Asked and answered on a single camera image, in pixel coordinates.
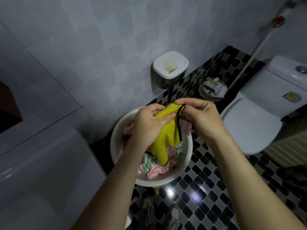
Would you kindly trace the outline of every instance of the trash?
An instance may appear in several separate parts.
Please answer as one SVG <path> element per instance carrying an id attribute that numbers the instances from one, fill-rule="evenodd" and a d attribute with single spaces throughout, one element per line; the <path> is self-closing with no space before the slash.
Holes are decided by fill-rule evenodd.
<path id="1" fill-rule="evenodd" d="M 206 98 L 208 95 L 216 98 L 223 98 L 227 93 L 227 86 L 218 77 L 208 77 L 198 88 L 199 94 Z"/>

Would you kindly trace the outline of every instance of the toilet tank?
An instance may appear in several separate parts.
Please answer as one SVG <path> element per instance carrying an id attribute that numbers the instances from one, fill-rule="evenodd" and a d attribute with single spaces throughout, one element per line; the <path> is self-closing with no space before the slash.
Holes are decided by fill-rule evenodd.
<path id="1" fill-rule="evenodd" d="M 307 103 L 307 74 L 296 70 L 300 65 L 289 58 L 275 56 L 246 83 L 240 93 L 267 112 L 282 118 Z"/>

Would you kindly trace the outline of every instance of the green patterned cloth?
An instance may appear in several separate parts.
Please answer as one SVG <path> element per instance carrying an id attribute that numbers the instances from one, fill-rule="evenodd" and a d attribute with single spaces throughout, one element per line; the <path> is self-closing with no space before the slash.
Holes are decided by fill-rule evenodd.
<path id="1" fill-rule="evenodd" d="M 179 145 L 177 145 L 175 147 L 176 149 L 176 153 L 175 153 L 175 157 L 178 158 L 180 153 L 182 152 L 182 146 L 181 146 L 181 142 L 179 143 Z M 156 159 L 156 157 L 154 157 L 153 155 L 151 154 L 148 154 L 148 153 L 145 153 L 144 156 L 143 156 L 143 160 L 144 162 L 142 164 L 140 164 L 140 168 L 141 170 L 143 170 L 143 172 L 145 174 L 148 174 L 149 171 L 150 171 L 150 166 L 152 164 L 157 164 L 158 161 Z"/>

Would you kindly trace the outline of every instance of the person's right hand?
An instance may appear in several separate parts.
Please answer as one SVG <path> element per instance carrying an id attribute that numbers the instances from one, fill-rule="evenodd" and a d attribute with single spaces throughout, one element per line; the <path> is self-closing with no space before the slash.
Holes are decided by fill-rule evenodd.
<path id="1" fill-rule="evenodd" d="M 209 146 L 229 136 L 213 102 L 196 98 L 180 98 L 175 100 L 175 104 L 186 104 L 182 116 L 194 125 L 199 136 Z"/>

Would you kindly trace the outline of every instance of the yellow cloth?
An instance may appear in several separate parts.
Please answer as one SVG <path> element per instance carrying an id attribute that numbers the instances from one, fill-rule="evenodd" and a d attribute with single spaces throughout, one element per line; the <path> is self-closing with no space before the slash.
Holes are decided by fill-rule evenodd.
<path id="1" fill-rule="evenodd" d="M 176 105 L 174 103 L 170 104 L 163 111 L 155 115 L 157 119 L 160 119 L 170 113 L 175 113 L 176 117 L 168 123 L 162 129 L 158 138 L 153 142 L 147 151 L 152 153 L 158 160 L 158 163 L 162 166 L 166 165 L 168 161 L 168 156 L 166 152 L 166 147 L 175 147 L 180 143 L 181 136 L 179 135 L 180 126 L 178 126 L 178 118 L 181 115 L 183 107 L 182 105 Z"/>

